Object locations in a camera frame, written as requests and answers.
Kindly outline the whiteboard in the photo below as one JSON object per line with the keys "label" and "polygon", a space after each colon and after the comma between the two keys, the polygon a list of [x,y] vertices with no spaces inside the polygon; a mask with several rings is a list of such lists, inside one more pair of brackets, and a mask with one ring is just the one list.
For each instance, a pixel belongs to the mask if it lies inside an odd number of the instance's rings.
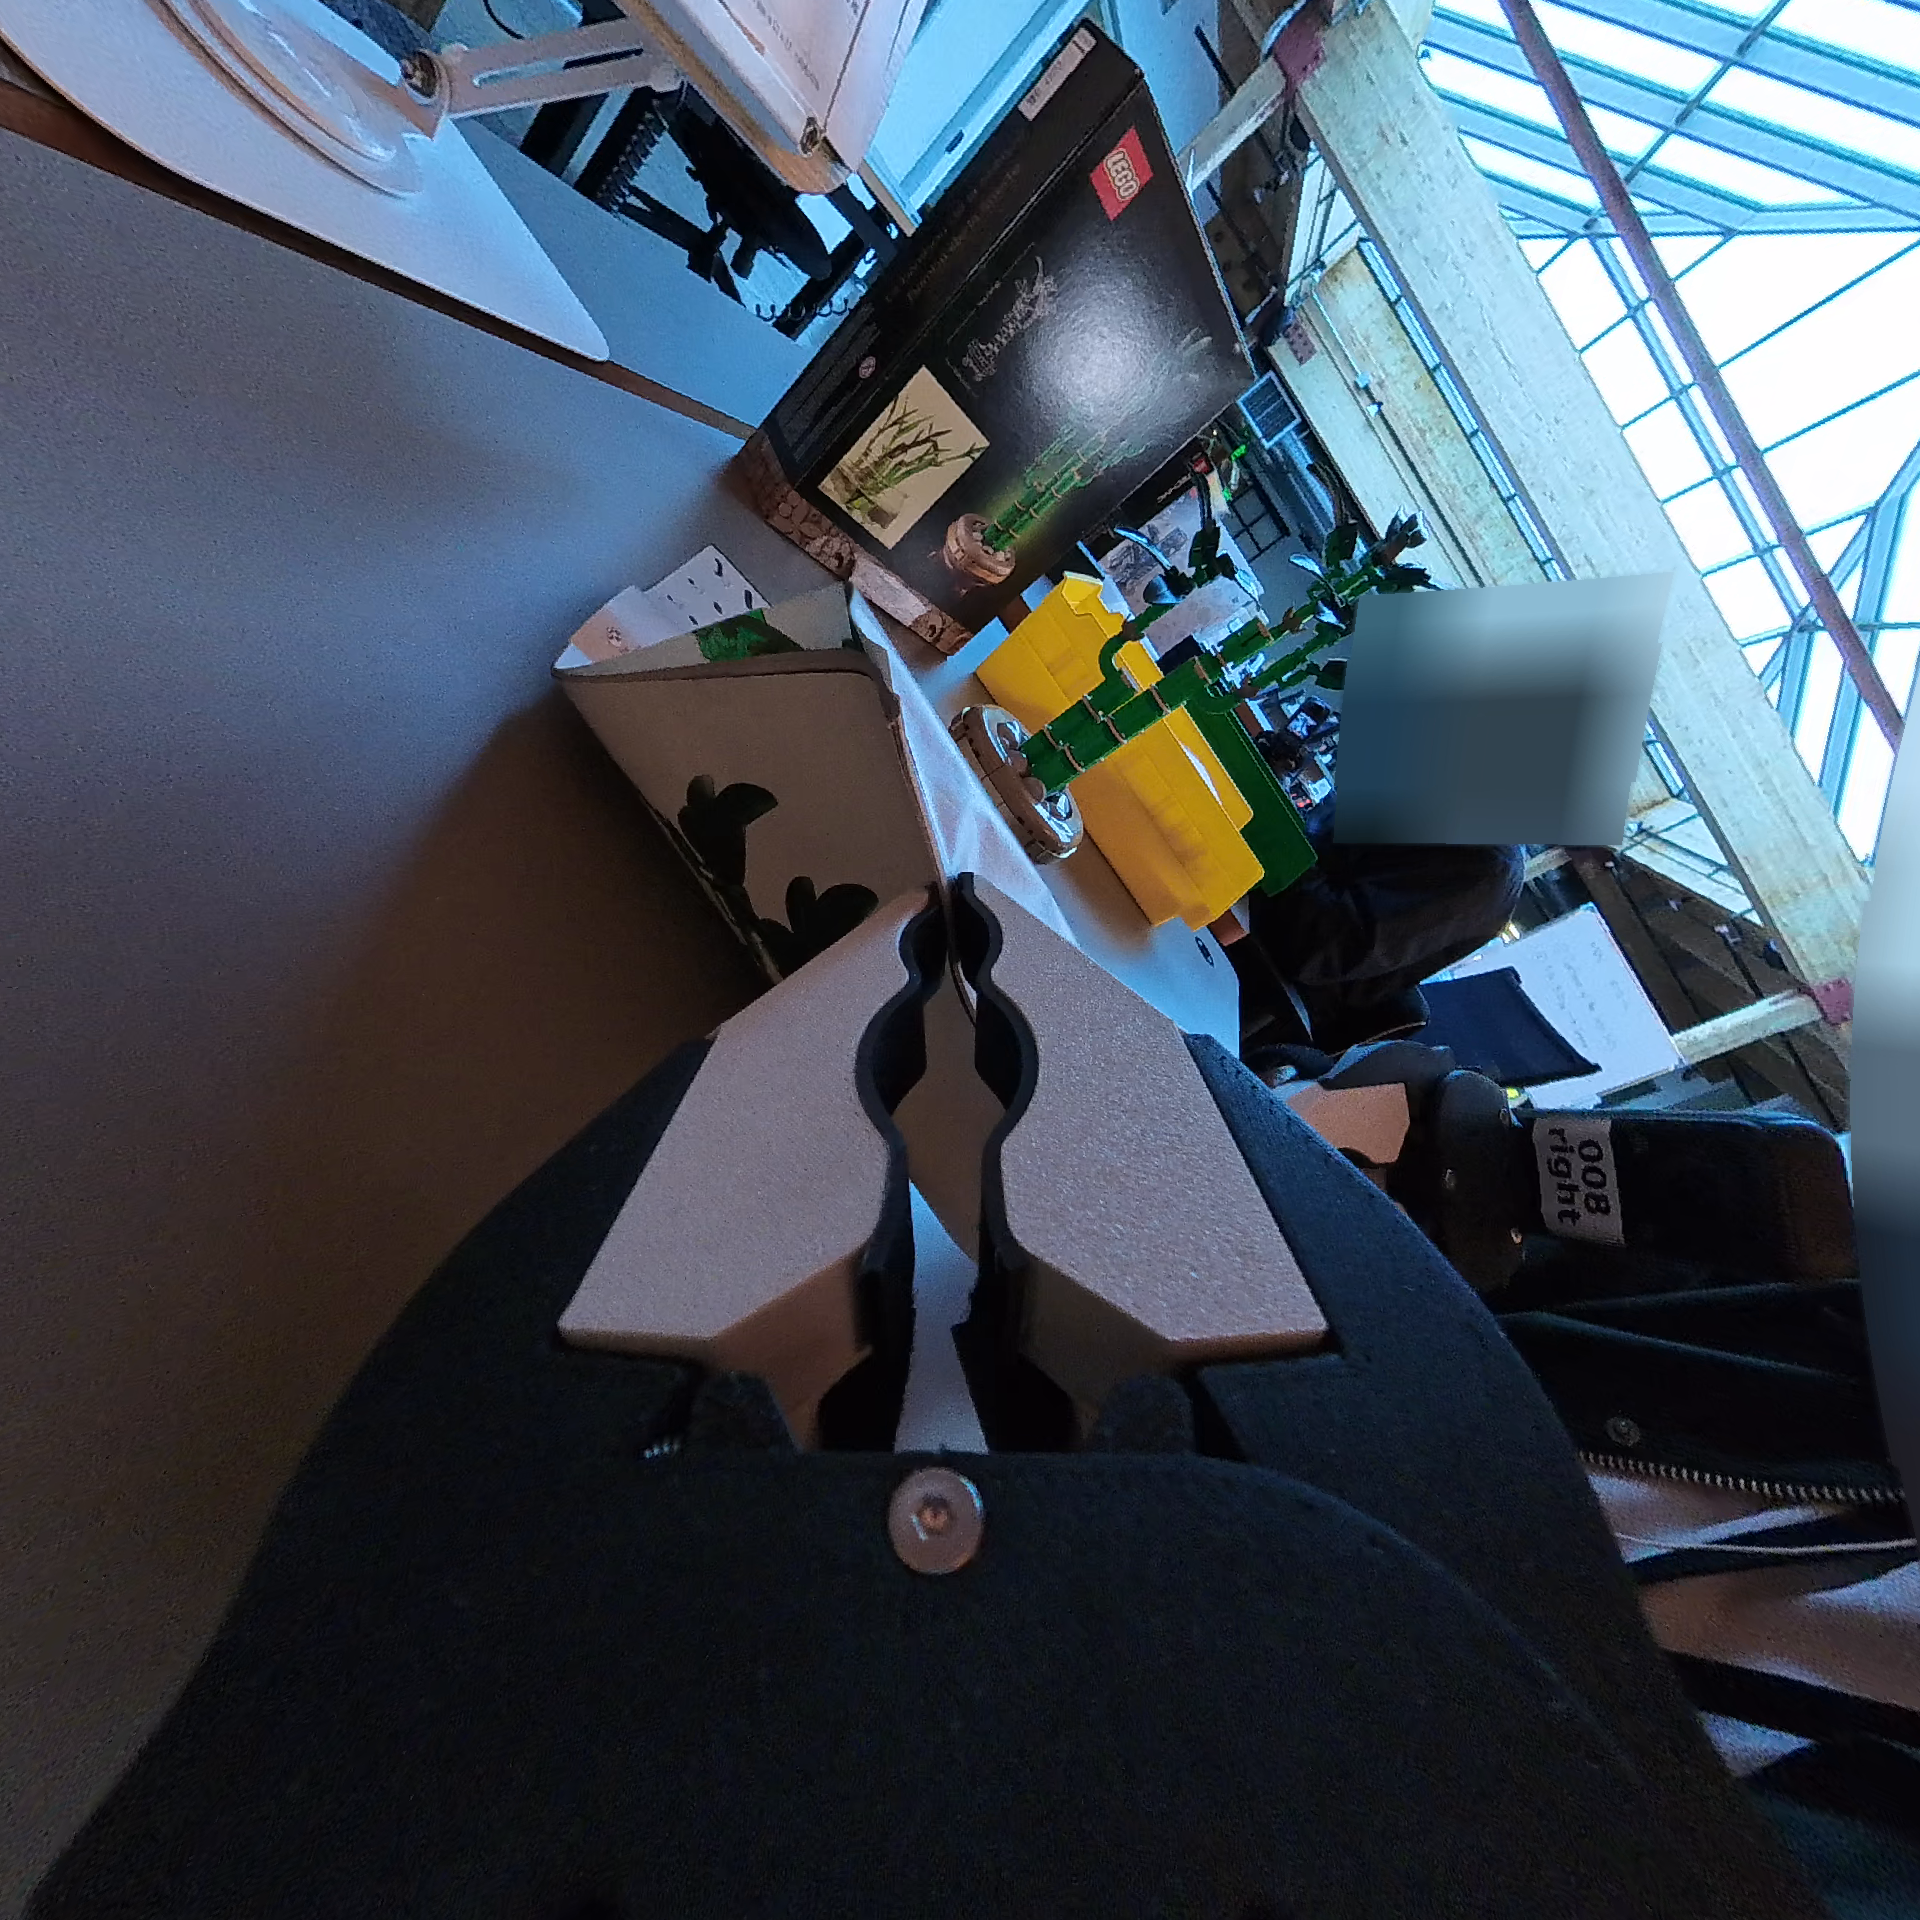
{"label": "whiteboard", "polygon": [[1604,1098],[1682,1070],[1672,1035],[1597,907],[1582,906],[1516,942],[1481,947],[1428,980],[1488,970],[1516,970],[1545,1019],[1597,1062],[1588,1077],[1516,1087],[1535,1107],[1594,1109]]}

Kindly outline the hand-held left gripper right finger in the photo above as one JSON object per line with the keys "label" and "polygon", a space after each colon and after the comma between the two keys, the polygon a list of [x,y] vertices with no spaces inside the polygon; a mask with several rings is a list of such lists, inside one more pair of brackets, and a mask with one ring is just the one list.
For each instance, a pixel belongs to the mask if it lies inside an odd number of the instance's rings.
{"label": "hand-held left gripper right finger", "polygon": [[953,1334],[990,1445],[1070,1445],[1136,1377],[1322,1351],[1183,1031],[986,879],[950,887],[950,933],[1002,1107]]}

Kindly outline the white instruction booklet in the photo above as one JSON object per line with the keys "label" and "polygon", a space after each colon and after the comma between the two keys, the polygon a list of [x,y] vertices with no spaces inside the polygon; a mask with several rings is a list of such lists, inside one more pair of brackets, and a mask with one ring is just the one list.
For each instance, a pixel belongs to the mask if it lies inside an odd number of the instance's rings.
{"label": "white instruction booklet", "polygon": [[[589,661],[566,659],[557,674],[777,987],[897,895],[934,889],[945,916],[950,865],[921,774],[962,771],[916,689],[895,689],[879,627],[845,587],[734,618],[721,603],[719,587],[693,587],[688,635],[629,654],[580,635]],[[945,1098],[964,1129],[957,1206],[972,1241],[977,1149],[997,1107],[976,1078],[969,1005],[950,966],[949,979],[956,1062],[937,1066],[927,1002],[927,1066],[913,1094]]]}

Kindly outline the yellow storage bin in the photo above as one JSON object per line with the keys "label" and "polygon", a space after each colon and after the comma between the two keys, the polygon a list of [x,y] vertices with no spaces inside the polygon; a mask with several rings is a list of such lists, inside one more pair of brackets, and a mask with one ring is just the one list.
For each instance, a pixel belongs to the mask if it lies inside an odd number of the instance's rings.
{"label": "yellow storage bin", "polygon": [[[1022,726],[1039,729],[1089,694],[1121,614],[1102,582],[1070,574],[977,667]],[[1196,723],[1175,713],[1070,785],[1088,831],[1150,923],[1207,927],[1262,878],[1241,829],[1253,809]]]}

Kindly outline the green toy brick bamboo plant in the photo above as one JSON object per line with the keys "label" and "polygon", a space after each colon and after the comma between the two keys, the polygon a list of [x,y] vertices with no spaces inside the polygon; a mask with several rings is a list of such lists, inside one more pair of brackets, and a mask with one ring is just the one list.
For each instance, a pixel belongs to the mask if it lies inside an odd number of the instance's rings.
{"label": "green toy brick bamboo plant", "polygon": [[1024,851],[1038,861],[1074,852],[1084,839],[1070,785],[1095,771],[1117,748],[1183,708],[1192,698],[1213,698],[1238,715],[1242,702],[1269,690],[1317,683],[1341,689],[1346,663],[1318,657],[1353,635],[1356,610],[1370,593],[1413,593],[1428,587],[1422,567],[1404,555],[1423,541],[1417,514],[1392,519],[1385,533],[1357,546],[1356,521],[1338,523],[1317,559],[1303,559],[1310,593],[1274,623],[1260,618],[1242,621],[1218,649],[1200,649],[1164,678],[1140,689],[1119,667],[1119,647],[1140,638],[1144,627],[1168,610],[1168,602],[1146,605],[1100,651],[1102,676],[1089,694],[1026,733],[1014,717],[997,708],[962,708],[953,735],[974,759],[994,805]]}

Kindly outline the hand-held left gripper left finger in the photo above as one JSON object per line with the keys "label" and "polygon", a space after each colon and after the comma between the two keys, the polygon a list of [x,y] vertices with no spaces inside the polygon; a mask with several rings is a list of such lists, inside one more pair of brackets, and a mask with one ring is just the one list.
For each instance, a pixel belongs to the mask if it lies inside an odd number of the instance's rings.
{"label": "hand-held left gripper left finger", "polygon": [[698,1050],[685,1090],[560,1315],[566,1345],[765,1381],[806,1446],[890,1450],[911,1407],[916,1227],[957,1315],[964,1129],[945,916],[921,887],[878,907]]}

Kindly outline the black toy box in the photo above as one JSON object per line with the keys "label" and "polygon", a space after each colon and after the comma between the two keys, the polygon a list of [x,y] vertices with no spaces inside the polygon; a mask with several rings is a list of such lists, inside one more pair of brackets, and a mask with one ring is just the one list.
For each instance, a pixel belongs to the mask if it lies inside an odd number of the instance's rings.
{"label": "black toy box", "polygon": [[736,463],[782,537],[953,654],[1247,373],[1144,76],[1080,23]]}

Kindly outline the person's dark jacket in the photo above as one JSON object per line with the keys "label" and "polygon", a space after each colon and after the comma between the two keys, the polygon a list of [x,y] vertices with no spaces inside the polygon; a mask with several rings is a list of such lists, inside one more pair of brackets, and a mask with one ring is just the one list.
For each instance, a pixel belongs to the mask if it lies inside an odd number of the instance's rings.
{"label": "person's dark jacket", "polygon": [[1588,1465],[1776,1503],[1898,1503],[1860,1286],[1744,1285],[1501,1311]]}

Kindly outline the green storage bin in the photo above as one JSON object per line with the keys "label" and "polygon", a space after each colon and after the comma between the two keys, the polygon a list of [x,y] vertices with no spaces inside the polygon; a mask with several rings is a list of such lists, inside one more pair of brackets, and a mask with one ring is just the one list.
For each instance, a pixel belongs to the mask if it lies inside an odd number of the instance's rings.
{"label": "green storage bin", "polygon": [[1238,831],[1247,851],[1262,861],[1260,891],[1266,895],[1281,893],[1313,866],[1313,851],[1301,811],[1229,707],[1209,694],[1198,694],[1183,710],[1253,809],[1249,821]]}

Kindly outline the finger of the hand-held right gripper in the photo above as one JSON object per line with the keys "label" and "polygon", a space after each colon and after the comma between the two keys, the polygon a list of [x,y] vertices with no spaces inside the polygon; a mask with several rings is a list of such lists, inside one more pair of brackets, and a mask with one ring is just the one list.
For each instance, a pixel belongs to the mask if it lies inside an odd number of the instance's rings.
{"label": "finger of the hand-held right gripper", "polygon": [[1394,1166],[1409,1126],[1404,1084],[1366,1087],[1288,1084],[1288,1109],[1333,1149],[1357,1156],[1369,1169]]}

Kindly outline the grey desk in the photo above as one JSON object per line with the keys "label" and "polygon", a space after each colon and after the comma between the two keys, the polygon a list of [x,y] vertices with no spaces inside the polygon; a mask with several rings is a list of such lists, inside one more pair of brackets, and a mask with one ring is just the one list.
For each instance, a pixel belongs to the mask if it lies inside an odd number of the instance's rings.
{"label": "grey desk", "polygon": [[745,442],[804,371],[808,349],[695,278],[684,253],[601,211],[503,138],[461,124],[607,340],[592,377]]}
{"label": "grey desk", "polygon": [[557,692],[730,438],[4,149],[4,1916],[445,1253],[756,973]]}

